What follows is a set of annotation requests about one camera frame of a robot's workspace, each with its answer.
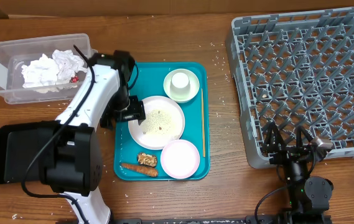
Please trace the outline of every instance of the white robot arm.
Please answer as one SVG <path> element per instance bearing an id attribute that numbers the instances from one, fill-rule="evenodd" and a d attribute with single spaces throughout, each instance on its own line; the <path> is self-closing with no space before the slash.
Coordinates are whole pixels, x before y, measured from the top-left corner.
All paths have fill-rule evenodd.
<path id="1" fill-rule="evenodd" d="M 129 95 L 128 80 L 135 61 L 127 52 L 116 51 L 114 55 L 94 54 L 89 60 L 93 68 L 95 83 L 89 95 L 68 123 L 57 145 L 44 157 L 40 164 L 40 179 L 57 193 L 72 196 L 77 200 L 89 223 L 108 224 L 111 211 L 102 199 L 98 188 L 102 173 L 102 160 L 95 131 L 98 124 L 112 128 L 111 120 L 144 120 L 143 103 Z M 61 124 L 65 124 L 73 111 L 84 99 L 91 85 L 89 72 L 69 104 L 57 117 L 55 124 L 42 131 L 43 141 Z M 66 157 L 74 157 L 72 162 Z M 76 205 L 67 199 L 76 213 L 79 223 L 84 224 Z"/>
<path id="2" fill-rule="evenodd" d="M 69 124 L 70 126 L 87 124 L 89 127 L 96 129 L 106 105 L 120 87 L 120 78 L 117 70 L 106 65 L 95 65 L 93 66 L 93 69 L 95 72 L 96 83 L 94 84 L 90 95 L 88 95 L 88 98 L 77 113 L 77 116 L 75 116 Z M 84 83 L 69 104 L 68 108 L 57 117 L 56 120 L 59 120 L 61 124 L 66 122 L 79 102 L 81 102 L 84 94 L 90 86 L 91 79 L 92 74 L 88 71 Z M 102 199 L 99 187 L 90 192 L 87 197 L 74 192 L 65 192 L 64 194 L 69 194 L 78 200 L 86 219 L 90 223 L 109 223 L 111 212 Z M 71 200 L 67 201 L 77 215 L 79 223 L 84 224 L 82 218 L 78 215 L 76 206 L 72 205 Z"/>

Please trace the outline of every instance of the wire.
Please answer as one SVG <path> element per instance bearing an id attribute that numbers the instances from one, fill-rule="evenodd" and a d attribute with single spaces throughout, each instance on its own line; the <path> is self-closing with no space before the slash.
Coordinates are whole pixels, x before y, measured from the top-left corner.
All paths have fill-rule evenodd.
<path id="1" fill-rule="evenodd" d="M 278 189 L 276 189 L 276 190 L 273 190 L 272 192 L 266 194 L 266 195 L 258 202 L 258 204 L 257 204 L 257 206 L 256 206 L 256 209 L 254 210 L 254 217 L 255 217 L 255 219 L 256 219 L 257 224 L 261 224 L 261 222 L 260 222 L 259 219 L 258 219 L 258 208 L 259 208 L 259 206 L 262 204 L 262 202 L 265 201 L 265 199 L 268 198 L 269 196 L 275 194 L 276 192 L 281 191 L 281 190 L 284 190 L 284 189 L 287 189 L 287 188 L 291 187 L 292 185 L 293 185 L 293 183 L 288 184 L 288 185 L 285 185 L 285 186 L 283 186 L 283 187 L 280 187 L 280 188 L 278 188 Z"/>
<path id="2" fill-rule="evenodd" d="M 311 153 L 312 153 L 312 165 L 311 165 L 311 168 L 310 168 L 309 171 L 308 171 L 307 177 L 304 177 L 304 178 L 302 178 L 302 179 L 300 179 L 300 180 L 297 180 L 297 181 L 292 182 L 292 183 L 290 183 L 290 184 L 287 184 L 287 185 L 285 185 L 285 186 L 283 186 L 283 187 L 280 187 L 280 188 L 278 188 L 278 189 L 276 189 L 276 190 L 273 190 L 272 192 L 270 192 L 270 193 L 268 193 L 267 195 L 265 195 L 265 196 L 258 202 L 258 204 L 257 204 L 257 206 L 256 206 L 256 209 L 254 210 L 254 217 L 255 217 L 255 219 L 256 219 L 257 224 L 261 224 L 261 222 L 260 222 L 259 219 L 258 219 L 258 208 L 259 208 L 259 206 L 262 204 L 262 202 L 265 201 L 266 198 L 268 198 L 269 196 L 271 196 L 272 194 L 275 194 L 276 192 L 278 192 L 278 191 L 280 191 L 280 190 L 288 189 L 289 187 L 293 186 L 294 184 L 297 184 L 297 183 L 299 183 L 299 182 L 301 182 L 301 181 L 303 181 L 303 180 L 306 180 L 306 179 L 308 179 L 308 178 L 310 177 L 312 171 L 314 171 L 314 169 L 315 169 L 315 164 L 316 164 L 315 149 L 314 149 L 313 146 L 311 146 Z M 280 179 L 282 182 L 284 182 L 285 180 L 282 179 L 281 174 L 279 173 L 279 166 L 280 166 L 280 165 L 277 165 L 277 166 L 276 166 L 276 173 L 277 173 L 277 176 L 279 177 L 279 179 Z"/>
<path id="3" fill-rule="evenodd" d="M 279 180 L 281 180 L 281 182 L 286 182 L 286 180 L 284 180 L 281 176 L 281 173 L 279 172 L 279 168 L 280 168 L 281 165 L 276 165 L 276 174 L 277 174 L 277 177 L 279 178 Z"/>
<path id="4" fill-rule="evenodd" d="M 72 196 L 70 195 L 62 195 L 62 194 L 57 194 L 57 195 L 43 195 L 43 194 L 35 194 L 30 192 L 27 187 L 26 187 L 26 179 L 27 179 L 27 175 L 29 174 L 30 170 L 32 169 L 33 165 L 38 161 L 39 157 L 46 151 L 46 149 L 55 141 L 58 140 L 57 138 L 60 136 L 60 134 L 62 133 L 62 131 L 70 124 L 70 122 L 72 122 L 73 118 L 77 115 L 78 111 L 80 110 L 80 108 L 83 106 L 85 100 L 88 98 L 88 95 L 90 94 L 94 84 L 95 84 L 95 73 L 94 73 L 94 69 L 93 67 L 88 63 L 88 59 L 83 55 L 83 53 L 76 47 L 76 45 L 74 45 L 74 48 L 76 49 L 76 51 L 80 54 L 80 56 L 82 56 L 82 58 L 84 59 L 84 61 L 87 63 L 87 66 L 89 66 L 90 70 L 91 70 L 91 83 L 90 86 L 88 87 L 87 92 L 85 93 L 84 97 L 82 98 L 81 102 L 79 102 L 79 104 L 77 105 L 76 109 L 73 110 L 72 114 L 70 115 L 70 117 L 66 120 L 65 123 L 63 123 L 61 125 L 61 127 L 58 129 L 58 131 L 48 140 L 48 142 L 43 146 L 43 148 L 37 153 L 37 155 L 35 155 L 35 157 L 33 158 L 32 162 L 30 163 L 30 165 L 28 166 L 25 176 L 23 177 L 22 180 L 22 189 L 23 191 L 31 197 L 37 197 L 37 198 L 65 198 L 68 200 L 72 201 L 72 205 L 75 205 L 78 213 L 80 214 L 80 217 L 82 218 L 83 222 L 85 224 L 88 224 L 88 220 L 85 218 L 84 213 L 82 208 L 79 206 L 78 202 L 76 199 L 74 199 Z"/>
<path id="5" fill-rule="evenodd" d="M 134 65 L 136 68 L 137 68 L 137 75 L 135 76 L 135 79 L 133 81 L 133 84 L 131 84 L 131 86 L 129 86 L 127 89 L 130 90 L 134 87 L 135 83 L 137 82 L 137 79 L 138 79 L 138 75 L 139 75 L 139 69 L 138 69 L 138 65 L 137 63 L 135 63 Z"/>

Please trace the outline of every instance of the chopstick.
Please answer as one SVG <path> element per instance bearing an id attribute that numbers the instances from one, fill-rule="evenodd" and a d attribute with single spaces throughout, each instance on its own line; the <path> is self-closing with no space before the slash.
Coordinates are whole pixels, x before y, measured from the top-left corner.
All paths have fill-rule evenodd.
<path id="1" fill-rule="evenodd" d="M 203 157 L 206 158 L 206 144 L 204 135 L 204 102 L 203 102 L 203 89 L 202 89 L 202 134 L 203 134 Z"/>

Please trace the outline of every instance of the wooden surface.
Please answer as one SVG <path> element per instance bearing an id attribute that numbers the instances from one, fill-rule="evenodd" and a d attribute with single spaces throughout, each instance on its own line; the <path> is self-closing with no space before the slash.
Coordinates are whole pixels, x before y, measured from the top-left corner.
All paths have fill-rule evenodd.
<path id="1" fill-rule="evenodd" d="M 246 161 L 237 93 L 224 46 L 231 20 L 237 16 L 241 14 L 3 20 L 0 41 L 86 33 L 100 52 L 128 50 L 139 62 L 201 63 L 209 87 L 210 173 L 199 181 L 122 181 L 112 168 L 114 133 L 99 128 L 107 170 L 101 193 L 116 218 L 244 217 L 253 214 L 263 195 L 282 184 L 274 169 L 253 169 Z M 54 119 L 66 107 L 62 103 L 7 105 L 0 97 L 0 127 Z M 354 159 L 321 162 L 314 175 L 334 183 L 327 214 L 335 223 L 354 223 Z M 34 192 L 51 193 L 40 183 L 28 186 Z M 287 204 L 286 193 L 280 193 L 267 199 L 259 213 L 276 213 Z M 16 220 L 12 220 L 13 214 L 17 214 Z M 66 200 L 30 198 L 19 184 L 0 185 L 0 223 L 53 223 L 73 218 Z"/>
<path id="2" fill-rule="evenodd" d="M 351 6 L 354 6 L 352 0 L 0 0 L 0 12 L 9 17 L 269 13 Z"/>

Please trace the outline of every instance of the wooden stick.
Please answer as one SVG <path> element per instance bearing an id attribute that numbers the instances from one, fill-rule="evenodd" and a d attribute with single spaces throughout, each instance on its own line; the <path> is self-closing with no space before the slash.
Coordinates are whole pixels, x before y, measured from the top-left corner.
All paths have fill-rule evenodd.
<path id="1" fill-rule="evenodd" d="M 204 135 L 204 102 L 203 102 L 203 89 L 202 89 L 202 134 L 203 134 L 203 157 L 206 158 L 206 143 Z"/>
<path id="2" fill-rule="evenodd" d="M 153 167 L 140 166 L 134 164 L 121 163 L 121 167 L 138 172 L 140 174 L 148 175 L 149 177 L 157 177 L 159 172 Z"/>

